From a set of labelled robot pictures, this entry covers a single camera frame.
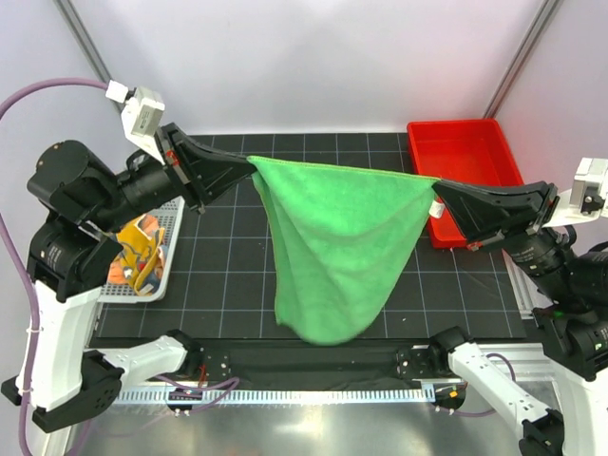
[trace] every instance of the black grid mat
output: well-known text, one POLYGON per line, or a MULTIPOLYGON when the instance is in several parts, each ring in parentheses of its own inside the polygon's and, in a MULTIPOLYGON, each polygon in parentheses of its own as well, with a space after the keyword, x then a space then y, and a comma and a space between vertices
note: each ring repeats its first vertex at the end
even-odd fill
MULTIPOLYGON (((405 134, 199 137, 231 152, 412 172, 405 134)), ((148 304, 106 304, 98 337, 296 338, 275 323, 272 239, 251 179, 184 214, 167 294, 148 304)), ((474 337, 524 337, 500 253, 435 250, 420 237, 383 312, 359 337, 424 338, 461 325, 474 337)))

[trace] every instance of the red tray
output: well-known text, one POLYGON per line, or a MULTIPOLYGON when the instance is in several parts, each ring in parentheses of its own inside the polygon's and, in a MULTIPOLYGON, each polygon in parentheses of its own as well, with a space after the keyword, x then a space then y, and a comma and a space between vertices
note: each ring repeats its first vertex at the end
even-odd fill
MULTIPOLYGON (((501 126, 493 119, 408 124, 409 151, 418 174, 480 185, 522 185, 523 180, 501 126)), ((430 219, 436 249, 466 247, 445 211, 430 219)))

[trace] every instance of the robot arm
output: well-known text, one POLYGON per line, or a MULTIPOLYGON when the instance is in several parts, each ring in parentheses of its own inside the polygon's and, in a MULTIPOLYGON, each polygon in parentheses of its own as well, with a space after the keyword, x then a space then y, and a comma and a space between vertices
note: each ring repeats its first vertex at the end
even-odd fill
MULTIPOLYGON (((126 169, 115 175, 84 144, 65 141, 42 154, 28 181, 30 193, 48 209, 28 253, 41 328, 30 402, 33 421, 45 432, 99 415, 122 387, 199 367, 200 346, 179 331, 129 350, 86 351, 107 271, 122 250, 107 233, 177 197, 202 213, 255 172, 245 158, 197 144, 172 123, 159 127, 164 105, 154 92, 112 83, 106 95, 124 102, 125 136, 140 148, 126 169)), ((22 368, 2 384, 15 405, 23 376, 22 368)))
POLYGON ((553 184, 434 185, 471 250, 504 249, 553 305, 535 309, 563 414, 531 398, 488 363, 460 329, 435 335, 431 364, 462 377, 514 429, 524 455, 608 454, 608 254, 577 256, 576 232, 553 227, 608 216, 608 160, 583 159, 572 190, 553 184))

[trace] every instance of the green microfiber cloth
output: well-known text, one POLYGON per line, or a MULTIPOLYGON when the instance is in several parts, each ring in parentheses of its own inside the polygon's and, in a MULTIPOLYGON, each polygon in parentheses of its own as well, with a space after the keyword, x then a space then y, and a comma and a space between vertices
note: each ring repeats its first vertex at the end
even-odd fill
POLYGON ((408 262, 437 180, 248 160, 273 237, 277 324, 315 344, 354 338, 380 313, 408 262))

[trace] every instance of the purple cable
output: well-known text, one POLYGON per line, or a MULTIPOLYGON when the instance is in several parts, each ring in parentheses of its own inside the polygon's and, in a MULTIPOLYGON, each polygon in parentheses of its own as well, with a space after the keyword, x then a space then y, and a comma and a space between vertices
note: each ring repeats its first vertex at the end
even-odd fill
MULTIPOLYGON (((515 376, 515 370, 513 369, 513 365, 509 362, 508 359, 506 359, 506 357, 502 356, 500 353, 489 353, 485 357, 486 358, 500 358, 501 360, 503 360, 503 362, 508 367, 509 372, 511 373, 511 380, 513 380, 514 382, 517 380, 517 377, 515 376)), ((459 410, 452 411, 451 409, 445 408, 445 407, 436 407, 436 406, 433 406, 433 407, 435 408, 435 411, 438 411, 438 412, 441 411, 442 413, 450 413, 452 415, 462 416, 465 418, 484 418, 486 416, 490 416, 490 415, 493 415, 494 413, 496 413, 495 409, 480 411, 480 412, 471 412, 471 411, 459 411, 459 410)))
POLYGON ((93 420, 85 421, 85 423, 83 424, 83 430, 81 430, 78 439, 76 439, 76 442, 74 442, 74 445, 72 445, 71 450, 66 453, 66 456, 78 456, 80 454, 81 450, 85 446, 88 434, 90 434, 92 429, 93 420))
MULTIPOLYGON (((162 380, 163 382, 168 383, 169 385, 172 385, 176 388, 181 388, 184 390, 192 390, 192 391, 200 391, 200 392, 204 392, 204 391, 211 391, 211 390, 219 390, 220 388, 223 388, 225 386, 229 386, 228 389, 223 392, 222 394, 220 394, 218 397, 216 397, 213 401, 207 403, 207 404, 203 404, 202 406, 198 406, 195 408, 192 408, 190 410, 190 414, 193 413, 199 413, 201 411, 210 409, 211 407, 215 406, 219 401, 221 401, 222 399, 224 399, 228 394, 230 394, 232 391, 234 391, 237 388, 238 385, 238 377, 233 377, 230 378, 224 382, 218 383, 217 385, 214 385, 213 387, 207 387, 207 388, 190 388, 187 387, 185 385, 181 385, 179 383, 174 382, 173 380, 164 377, 162 375, 157 376, 156 378, 158 378, 159 380, 162 380)), ((184 396, 187 397, 192 397, 191 394, 184 394, 184 396)), ((145 425, 143 425, 142 427, 139 427, 138 429, 132 431, 132 432, 126 432, 124 434, 115 434, 112 432, 108 432, 106 430, 103 430, 101 427, 95 427, 95 429, 97 430, 97 432, 99 432, 100 434, 102 434, 104 437, 110 437, 110 438, 114 438, 114 439, 125 439, 125 438, 129 438, 129 437, 133 437, 135 434, 137 434, 138 432, 141 432, 145 429, 150 428, 151 426, 156 425, 159 421, 168 418, 170 416, 175 416, 173 413, 166 413, 163 415, 159 415, 156 418, 154 418, 153 420, 147 422, 145 425)))
MULTIPOLYGON (((28 95, 37 92, 38 90, 42 90, 43 88, 49 87, 57 87, 57 86, 90 86, 96 87, 103 90, 107 89, 107 84, 100 83, 99 81, 93 81, 89 79, 82 78, 57 78, 57 79, 49 79, 47 81, 42 81, 40 83, 35 83, 32 85, 28 85, 21 90, 17 90, 15 93, 10 95, 2 104, 0 104, 0 120, 4 117, 7 111, 17 103, 19 100, 27 97, 28 95)), ((36 354, 36 347, 38 346, 38 331, 40 331, 40 308, 38 305, 38 298, 36 296, 36 292, 34 287, 29 279, 28 272, 26 267, 24 266, 21 258, 19 257, 19 253, 15 248, 14 243, 10 237, 9 230, 7 228, 6 223, 4 222, 4 218, 2 214, 0 214, 0 237, 2 237, 2 241, 4 242, 7 251, 9 252, 9 257, 12 260, 12 264, 14 264, 17 273, 26 289, 26 293, 28 294, 29 301, 29 310, 30 310, 30 318, 31 318, 31 333, 29 334, 29 348, 26 353, 26 364, 24 366, 24 374, 23 374, 23 395, 21 399, 21 408, 19 410, 19 447, 21 451, 26 456, 31 456, 31 452, 28 447, 28 439, 26 436, 26 423, 28 421, 28 404, 29 404, 29 390, 31 388, 31 371, 34 364, 34 357, 36 354)), ((80 451, 79 448, 75 447, 70 451, 70 455, 78 454, 80 451)))

